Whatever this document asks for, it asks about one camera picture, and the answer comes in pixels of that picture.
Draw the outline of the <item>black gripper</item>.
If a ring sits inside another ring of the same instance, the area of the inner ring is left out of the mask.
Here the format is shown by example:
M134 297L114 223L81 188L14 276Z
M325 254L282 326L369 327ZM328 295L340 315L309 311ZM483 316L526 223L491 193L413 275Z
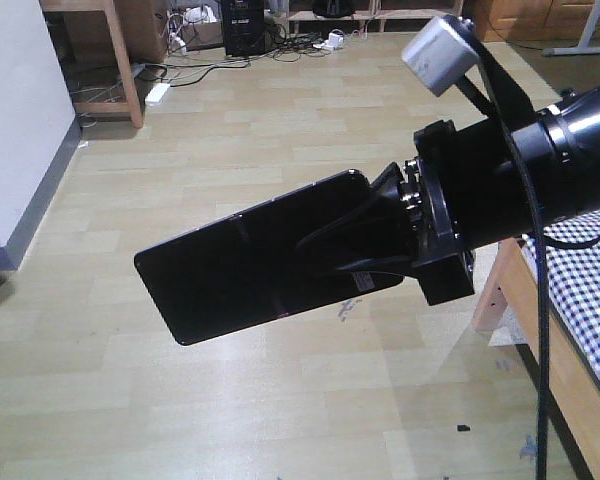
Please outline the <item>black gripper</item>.
M414 134L422 218L416 256L345 251L329 275L378 273L418 280L430 305L474 293L473 250L520 232L520 178L500 127L483 120L461 130L437 121ZM390 163L369 190L297 244L298 250L407 250L404 175Z

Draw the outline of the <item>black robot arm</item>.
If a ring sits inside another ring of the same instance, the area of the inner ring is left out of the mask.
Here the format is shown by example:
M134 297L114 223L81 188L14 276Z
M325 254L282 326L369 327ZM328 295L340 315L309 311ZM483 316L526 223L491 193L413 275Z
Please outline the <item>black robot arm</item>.
M437 305L474 291L477 248L600 209L600 87L540 110L520 129L496 119L416 132L366 200L297 245L319 276L416 279Z

